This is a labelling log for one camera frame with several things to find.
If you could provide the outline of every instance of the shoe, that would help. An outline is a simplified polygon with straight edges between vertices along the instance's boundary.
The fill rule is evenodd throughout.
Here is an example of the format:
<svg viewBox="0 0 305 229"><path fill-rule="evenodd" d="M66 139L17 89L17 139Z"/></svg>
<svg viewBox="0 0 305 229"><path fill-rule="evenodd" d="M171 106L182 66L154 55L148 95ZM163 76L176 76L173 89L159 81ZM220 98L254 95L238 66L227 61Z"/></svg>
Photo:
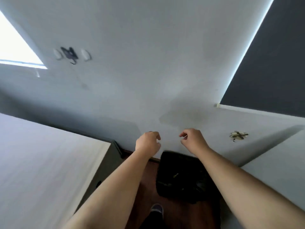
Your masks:
<svg viewBox="0 0 305 229"><path fill-rule="evenodd" d="M153 212L153 211L161 213L162 218L163 218L164 210L160 204L158 204L158 203L154 204L150 209L150 212Z"/></svg>

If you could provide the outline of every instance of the wooden floor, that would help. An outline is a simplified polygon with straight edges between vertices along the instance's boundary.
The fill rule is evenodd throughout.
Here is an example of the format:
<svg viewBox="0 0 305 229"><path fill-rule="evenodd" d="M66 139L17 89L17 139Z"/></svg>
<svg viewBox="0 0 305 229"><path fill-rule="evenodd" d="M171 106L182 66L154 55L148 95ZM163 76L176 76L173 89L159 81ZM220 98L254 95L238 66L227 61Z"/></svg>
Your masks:
<svg viewBox="0 0 305 229"><path fill-rule="evenodd" d="M153 204L164 208L164 221L170 229L219 229L219 201L189 204L160 197L156 190L156 174L159 164L148 162L132 208L126 229L138 229L148 216Z"/></svg>

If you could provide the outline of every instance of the black pants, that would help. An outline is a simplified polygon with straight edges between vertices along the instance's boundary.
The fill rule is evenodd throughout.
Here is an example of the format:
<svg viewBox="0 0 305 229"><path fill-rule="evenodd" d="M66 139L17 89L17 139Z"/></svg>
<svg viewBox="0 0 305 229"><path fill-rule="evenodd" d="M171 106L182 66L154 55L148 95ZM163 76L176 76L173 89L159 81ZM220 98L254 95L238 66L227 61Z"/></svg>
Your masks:
<svg viewBox="0 0 305 229"><path fill-rule="evenodd" d="M162 214L156 211L151 212L139 229L167 229Z"/></svg>

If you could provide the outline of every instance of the forearm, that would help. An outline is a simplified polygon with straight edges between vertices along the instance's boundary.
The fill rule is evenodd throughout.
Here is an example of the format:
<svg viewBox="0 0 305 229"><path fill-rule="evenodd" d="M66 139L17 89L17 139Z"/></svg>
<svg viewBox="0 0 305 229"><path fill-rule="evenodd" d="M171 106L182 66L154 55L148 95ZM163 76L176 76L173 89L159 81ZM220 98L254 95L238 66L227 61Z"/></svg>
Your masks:
<svg viewBox="0 0 305 229"><path fill-rule="evenodd" d="M124 229L149 157L135 151L94 191L64 229Z"/></svg>
<svg viewBox="0 0 305 229"><path fill-rule="evenodd" d="M272 188L209 148L202 148L197 154L246 229L305 225L305 213Z"/></svg>

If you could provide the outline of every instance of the window light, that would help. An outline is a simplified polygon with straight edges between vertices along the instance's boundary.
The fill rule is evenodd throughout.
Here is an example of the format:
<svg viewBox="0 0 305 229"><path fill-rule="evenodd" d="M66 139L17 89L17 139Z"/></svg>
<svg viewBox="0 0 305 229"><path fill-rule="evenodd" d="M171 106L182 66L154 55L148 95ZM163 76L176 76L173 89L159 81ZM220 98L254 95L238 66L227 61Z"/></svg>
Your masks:
<svg viewBox="0 0 305 229"><path fill-rule="evenodd" d="M0 63L47 69L0 11Z"/></svg>

